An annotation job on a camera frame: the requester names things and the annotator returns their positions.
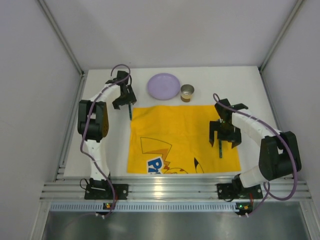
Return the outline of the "fork with teal handle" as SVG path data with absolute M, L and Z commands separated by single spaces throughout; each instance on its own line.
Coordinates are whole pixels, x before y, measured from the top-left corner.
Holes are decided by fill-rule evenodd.
M 131 104 L 128 105 L 128 111 L 129 111 L 129 119 L 130 119 L 130 121 L 132 121 L 133 114 L 132 114 L 132 106 L 131 106 Z

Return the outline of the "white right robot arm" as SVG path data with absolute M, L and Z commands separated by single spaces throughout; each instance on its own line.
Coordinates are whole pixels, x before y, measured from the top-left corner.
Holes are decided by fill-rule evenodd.
M 265 121 L 254 116 L 243 104 L 230 104 L 215 93 L 215 110 L 219 119 L 209 123 L 209 142 L 228 142 L 232 148 L 242 143 L 242 134 L 246 134 L 259 146 L 258 164 L 242 172 L 232 180 L 236 193 L 292 175 L 298 181 L 298 172 L 302 169 L 296 135 L 273 128 Z

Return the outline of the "yellow cartoon print cloth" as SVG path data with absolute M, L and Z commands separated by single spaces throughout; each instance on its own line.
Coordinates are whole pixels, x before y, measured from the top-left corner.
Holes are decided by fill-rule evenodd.
M 130 174 L 217 174 L 241 170 L 238 150 L 228 142 L 209 142 L 212 105 L 134 108 L 127 172 Z

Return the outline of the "black left arm base bracket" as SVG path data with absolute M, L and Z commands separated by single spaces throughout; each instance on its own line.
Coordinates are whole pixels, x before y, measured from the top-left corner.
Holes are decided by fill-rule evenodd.
M 128 184 L 113 184 L 115 199 L 126 200 L 129 193 Z M 113 192 L 111 187 L 107 184 L 106 186 L 94 186 L 87 185 L 84 199 L 85 200 L 113 200 Z

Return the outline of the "black right arm base bracket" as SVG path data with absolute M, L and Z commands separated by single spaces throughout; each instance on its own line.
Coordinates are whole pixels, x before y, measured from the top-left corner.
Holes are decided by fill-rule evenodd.
M 260 185 L 249 188 L 236 189 L 232 183 L 218 183 L 217 194 L 220 200 L 231 202 L 232 200 L 249 200 L 250 198 L 262 199 L 263 193 Z

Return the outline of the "metal cup with brown base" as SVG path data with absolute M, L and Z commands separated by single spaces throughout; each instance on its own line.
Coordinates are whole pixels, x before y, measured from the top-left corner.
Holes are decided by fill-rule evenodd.
M 191 101 L 193 94 L 194 94 L 195 88 L 190 84 L 184 84 L 180 88 L 180 99 L 188 103 Z

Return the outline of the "spoon with teal handle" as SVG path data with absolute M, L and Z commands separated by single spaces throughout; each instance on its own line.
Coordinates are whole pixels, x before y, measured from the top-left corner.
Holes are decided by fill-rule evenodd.
M 222 141 L 219 139 L 218 140 L 218 150 L 219 150 L 219 158 L 223 158 L 223 148 L 222 148 Z

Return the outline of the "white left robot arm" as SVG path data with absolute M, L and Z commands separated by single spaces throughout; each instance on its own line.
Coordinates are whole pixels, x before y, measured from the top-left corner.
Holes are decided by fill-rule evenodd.
M 110 129 L 108 104 L 115 110 L 127 105 L 131 118 L 132 105 L 136 102 L 130 73 L 119 70 L 116 77 L 108 80 L 99 93 L 78 103 L 77 132 L 81 135 L 80 152 L 90 159 L 90 179 L 94 183 L 101 184 L 110 180 L 110 169 L 104 150 Z

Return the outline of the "purple plastic plate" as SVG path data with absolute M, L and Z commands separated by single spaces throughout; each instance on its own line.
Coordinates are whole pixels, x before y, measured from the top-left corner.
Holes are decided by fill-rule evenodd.
M 179 79 L 170 73 L 158 73 L 147 82 L 147 92 L 157 100 L 170 100 L 180 92 Z

